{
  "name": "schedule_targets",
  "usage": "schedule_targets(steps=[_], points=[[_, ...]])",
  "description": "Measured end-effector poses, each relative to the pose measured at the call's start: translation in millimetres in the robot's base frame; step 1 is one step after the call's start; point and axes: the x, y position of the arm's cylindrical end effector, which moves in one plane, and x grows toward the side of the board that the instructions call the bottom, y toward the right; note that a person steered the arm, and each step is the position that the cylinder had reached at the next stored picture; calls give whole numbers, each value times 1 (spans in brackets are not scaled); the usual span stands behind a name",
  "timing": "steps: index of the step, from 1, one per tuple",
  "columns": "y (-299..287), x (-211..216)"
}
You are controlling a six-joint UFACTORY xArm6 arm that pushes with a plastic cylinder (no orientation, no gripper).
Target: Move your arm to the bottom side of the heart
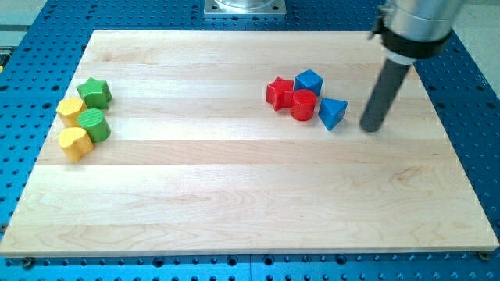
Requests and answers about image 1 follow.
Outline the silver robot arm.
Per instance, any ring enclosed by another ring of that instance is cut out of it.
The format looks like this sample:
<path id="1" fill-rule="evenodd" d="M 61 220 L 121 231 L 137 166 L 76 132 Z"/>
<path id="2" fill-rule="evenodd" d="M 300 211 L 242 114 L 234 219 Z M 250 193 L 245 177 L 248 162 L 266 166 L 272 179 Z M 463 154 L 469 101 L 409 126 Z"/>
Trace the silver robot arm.
<path id="1" fill-rule="evenodd" d="M 400 65 L 442 53 L 463 0 L 387 0 L 377 7 L 369 38 L 378 35 L 387 58 Z"/>

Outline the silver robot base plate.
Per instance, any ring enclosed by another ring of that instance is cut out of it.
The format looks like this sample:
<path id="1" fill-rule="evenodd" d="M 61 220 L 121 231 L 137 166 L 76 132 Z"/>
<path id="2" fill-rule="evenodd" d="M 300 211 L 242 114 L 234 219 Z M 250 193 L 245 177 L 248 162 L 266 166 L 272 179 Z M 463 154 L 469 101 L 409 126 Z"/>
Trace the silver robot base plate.
<path id="1" fill-rule="evenodd" d="M 206 16 L 256 16 L 287 13 L 285 0 L 205 0 Z"/>

